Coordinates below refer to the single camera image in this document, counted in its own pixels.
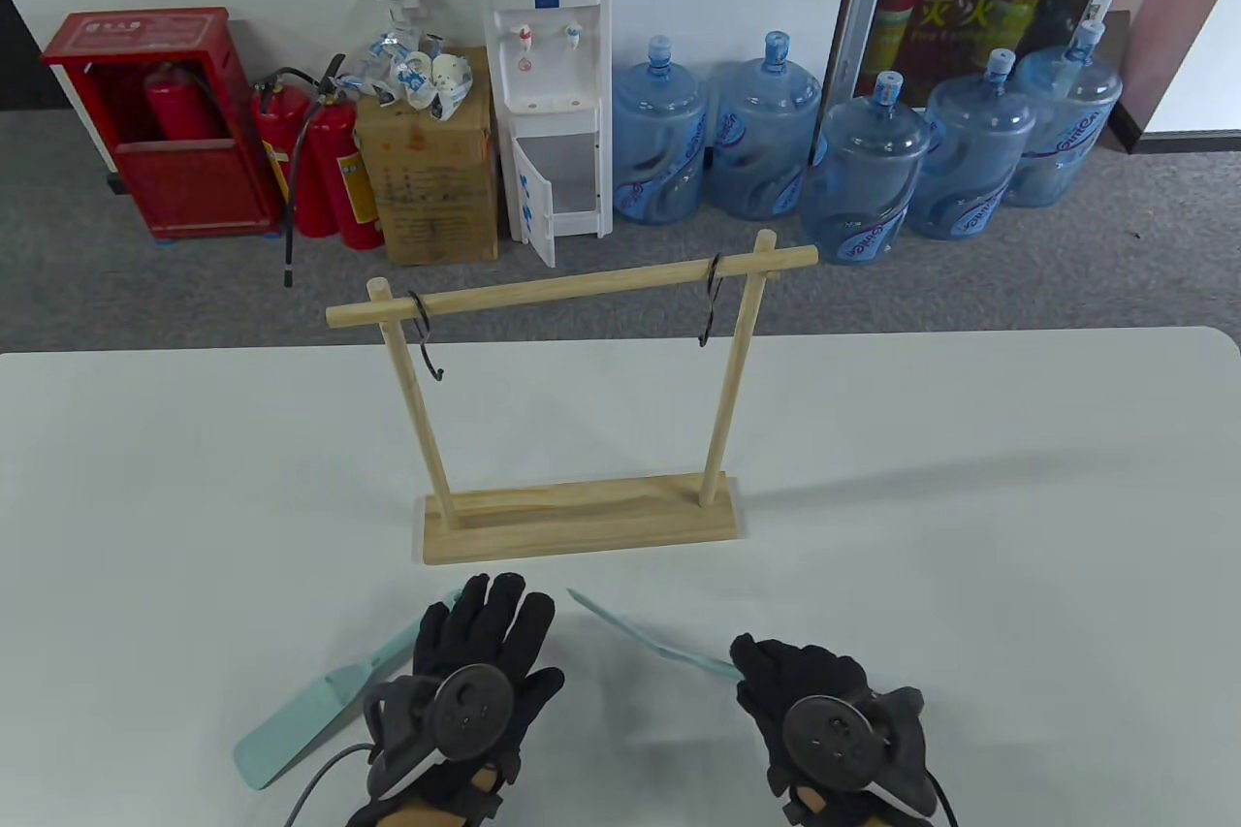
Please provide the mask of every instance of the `blue water jug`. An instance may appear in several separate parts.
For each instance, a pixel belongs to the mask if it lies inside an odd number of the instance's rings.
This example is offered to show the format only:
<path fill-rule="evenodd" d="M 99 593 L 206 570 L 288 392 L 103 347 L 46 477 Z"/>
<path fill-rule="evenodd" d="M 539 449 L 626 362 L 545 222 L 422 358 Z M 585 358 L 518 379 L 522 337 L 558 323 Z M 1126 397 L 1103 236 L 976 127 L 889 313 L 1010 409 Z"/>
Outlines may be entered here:
<path fill-rule="evenodd" d="M 891 250 L 931 144 L 926 119 L 897 101 L 905 78 L 881 71 L 870 97 L 835 104 L 823 122 L 802 228 L 834 264 L 869 264 Z"/>
<path fill-rule="evenodd" d="M 788 35 L 767 34 L 763 57 L 720 82 L 707 199 L 727 215 L 763 220 L 797 210 L 823 87 L 788 60 Z"/>
<path fill-rule="evenodd" d="M 1069 192 L 1121 97 L 1121 75 L 1095 61 L 1101 21 L 1086 20 L 1067 47 L 1025 56 L 1014 83 L 1028 94 L 1037 125 L 1004 194 L 1006 206 L 1051 206 Z"/>
<path fill-rule="evenodd" d="M 1006 87 L 1015 61 L 998 47 L 980 77 L 953 77 L 931 92 L 931 148 L 905 225 L 946 241 L 987 228 L 1034 130 L 1029 97 Z"/>
<path fill-rule="evenodd" d="M 655 35 L 647 65 L 612 81 L 612 210 L 634 224 L 688 219 L 702 195 L 707 96 Z"/>

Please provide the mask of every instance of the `fire extinguisher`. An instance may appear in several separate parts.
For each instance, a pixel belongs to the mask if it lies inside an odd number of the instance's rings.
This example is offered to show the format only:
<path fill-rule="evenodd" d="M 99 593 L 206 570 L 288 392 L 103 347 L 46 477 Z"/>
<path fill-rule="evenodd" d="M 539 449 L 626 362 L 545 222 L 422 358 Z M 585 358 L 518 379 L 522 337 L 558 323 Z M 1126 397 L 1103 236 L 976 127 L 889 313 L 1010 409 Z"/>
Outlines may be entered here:
<path fill-rule="evenodd" d="M 316 98 L 310 103 L 289 154 L 289 196 L 284 211 L 284 287 L 293 286 L 293 225 L 299 207 L 299 190 L 309 176 L 318 175 L 341 241 L 350 250 L 376 250 L 383 243 L 375 192 L 366 166 L 354 140 L 356 106 L 336 87 L 336 71 L 345 56 L 333 57 L 331 65 L 315 83 Z M 283 68 L 284 73 L 300 71 Z M 257 91 L 271 92 L 278 77 L 264 78 Z"/>
<path fill-rule="evenodd" d="M 185 68 L 165 61 L 143 79 L 143 94 L 165 139 L 196 142 L 228 135 L 211 88 Z"/>
<path fill-rule="evenodd" d="M 1039 11 L 1039 1 L 995 0 L 987 29 L 979 35 L 970 61 L 979 68 L 984 68 L 992 56 L 992 48 L 1006 47 L 1015 51 L 1026 30 L 1034 24 L 1034 17 Z"/>
<path fill-rule="evenodd" d="M 267 159 L 276 171 L 276 181 L 284 194 L 285 207 L 289 202 L 289 185 L 293 179 L 293 149 L 297 148 L 298 134 L 305 123 L 313 99 L 300 87 L 285 86 L 284 75 L 302 77 L 309 86 L 315 86 L 314 77 L 298 68 L 280 68 L 256 88 L 251 101 L 251 111 L 258 125 L 258 135 L 267 150 Z M 310 158 L 309 150 L 302 153 L 303 159 Z M 328 195 L 323 189 L 323 179 L 318 166 L 308 166 L 300 171 L 298 183 L 297 210 L 293 221 L 298 232 L 307 238 L 323 238 L 336 233 L 336 219 L 328 206 Z"/>
<path fill-rule="evenodd" d="M 859 91 L 869 92 L 874 87 L 880 71 L 887 71 L 896 65 L 896 55 L 901 50 L 905 30 L 918 0 L 879 0 L 875 17 L 866 37 L 866 51 L 861 60 Z"/>

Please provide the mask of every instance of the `light blue spatula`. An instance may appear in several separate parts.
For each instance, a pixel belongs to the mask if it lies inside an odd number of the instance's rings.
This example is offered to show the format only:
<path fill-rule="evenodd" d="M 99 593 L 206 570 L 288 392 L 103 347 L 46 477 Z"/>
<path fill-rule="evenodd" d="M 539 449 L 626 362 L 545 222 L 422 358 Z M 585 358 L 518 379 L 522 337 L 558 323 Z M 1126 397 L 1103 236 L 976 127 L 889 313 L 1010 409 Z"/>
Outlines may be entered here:
<path fill-rule="evenodd" d="M 644 632 L 634 627 L 627 620 L 620 620 L 616 613 L 612 613 L 607 607 L 603 607 L 589 597 L 583 595 L 581 591 L 575 591 L 572 587 L 568 589 L 568 595 L 580 605 L 586 607 L 589 613 L 599 617 L 599 620 L 611 623 L 617 630 L 619 630 L 625 636 L 637 639 L 639 643 L 645 646 L 648 649 L 654 652 L 656 656 L 663 656 L 665 659 L 673 659 L 674 662 L 684 662 L 686 664 L 700 668 L 704 672 L 716 676 L 719 678 L 727 678 L 730 682 L 740 682 L 745 676 L 737 671 L 737 667 L 731 662 L 725 662 L 724 659 L 714 658 L 712 656 L 702 656 L 701 653 L 690 652 L 689 649 L 678 649 L 675 646 L 666 646 L 652 637 L 647 636 Z"/>
<path fill-rule="evenodd" d="M 277 710 L 233 746 L 237 771 L 252 789 L 266 789 L 289 764 L 339 718 L 349 712 L 374 680 L 391 671 L 397 659 L 413 654 L 418 637 L 412 623 L 391 637 L 369 659 L 341 666 L 314 684 L 309 684 L 288 704 Z"/>

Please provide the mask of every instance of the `red cabinet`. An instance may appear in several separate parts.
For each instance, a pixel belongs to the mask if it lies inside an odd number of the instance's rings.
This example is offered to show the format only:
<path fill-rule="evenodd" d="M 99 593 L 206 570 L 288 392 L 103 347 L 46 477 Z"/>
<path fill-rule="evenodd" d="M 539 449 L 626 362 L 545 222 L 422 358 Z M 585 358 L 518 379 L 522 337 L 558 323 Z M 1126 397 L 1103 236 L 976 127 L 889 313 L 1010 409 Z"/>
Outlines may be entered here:
<path fill-rule="evenodd" d="M 253 123 L 226 9 L 74 12 L 43 60 L 66 70 L 156 238 L 279 228 L 284 201 Z M 181 104 L 187 97 L 212 109 L 199 130 L 186 132 L 196 137 L 170 139 L 176 122 L 151 106 L 161 102 L 151 87 L 169 73 L 196 86 Z M 218 127 L 217 139 L 204 139 L 204 125 Z"/>

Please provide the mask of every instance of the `cardboard box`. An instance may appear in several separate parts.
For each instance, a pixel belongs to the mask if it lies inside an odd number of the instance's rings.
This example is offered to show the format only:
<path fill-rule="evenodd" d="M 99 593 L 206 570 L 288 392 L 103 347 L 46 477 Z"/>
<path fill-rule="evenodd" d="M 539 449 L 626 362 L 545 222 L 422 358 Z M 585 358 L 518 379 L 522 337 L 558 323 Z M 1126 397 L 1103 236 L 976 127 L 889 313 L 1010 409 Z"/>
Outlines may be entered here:
<path fill-rule="evenodd" d="M 474 87 L 448 122 L 406 102 L 364 97 L 357 147 L 395 264 L 495 261 L 500 255 L 499 171 L 491 137 L 486 48 L 469 58 Z"/>

